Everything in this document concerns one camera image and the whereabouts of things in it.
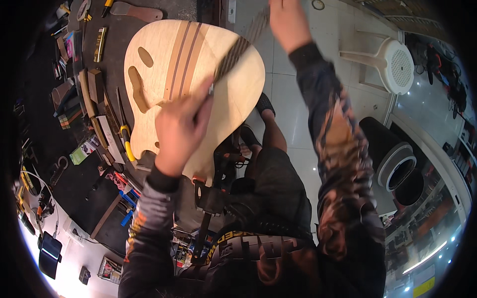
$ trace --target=yellow screwdriver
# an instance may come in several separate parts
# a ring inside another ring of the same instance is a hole
[[[129,131],[129,126],[126,124],[123,105],[121,104],[121,99],[119,98],[119,87],[116,87],[116,97],[118,98],[119,114],[121,116],[121,128],[119,128],[119,131],[121,132],[121,135],[124,139],[124,147],[126,149],[127,158],[133,162],[136,160],[136,158],[131,151],[131,132]]]

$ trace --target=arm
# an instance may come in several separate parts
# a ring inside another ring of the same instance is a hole
[[[299,0],[270,0],[273,34],[297,69],[310,115],[308,127],[318,155],[318,249],[363,292],[384,290],[384,229],[371,198],[372,160],[347,92],[312,41]],[[378,287],[368,286],[372,279]]]
[[[169,255],[174,212],[171,195],[178,189],[186,162],[204,139],[212,110],[212,97],[207,95],[212,81],[213,77],[206,78],[193,95],[167,104],[156,118],[161,151],[129,228],[120,298],[149,297],[157,291],[166,292],[174,283]]]

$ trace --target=yellow sticker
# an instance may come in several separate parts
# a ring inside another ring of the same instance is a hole
[[[434,283],[436,281],[436,277],[432,277],[430,280],[426,281],[425,283],[421,284],[418,287],[415,287],[413,290],[413,298],[424,294],[425,292],[429,291],[434,287]]]

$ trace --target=hand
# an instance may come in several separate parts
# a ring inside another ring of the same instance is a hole
[[[208,89],[213,81],[213,76],[207,77],[193,94],[167,103],[157,115],[159,154],[155,165],[163,174],[180,177],[204,139],[213,103]]]
[[[287,54],[312,41],[300,0],[269,0],[270,27]]]

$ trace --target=dark shorts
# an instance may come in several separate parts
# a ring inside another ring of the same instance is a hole
[[[290,162],[278,148],[263,148],[257,156],[255,179],[239,178],[230,191],[233,195],[253,194],[264,200],[264,212],[282,217],[310,231],[311,204],[305,186]]]

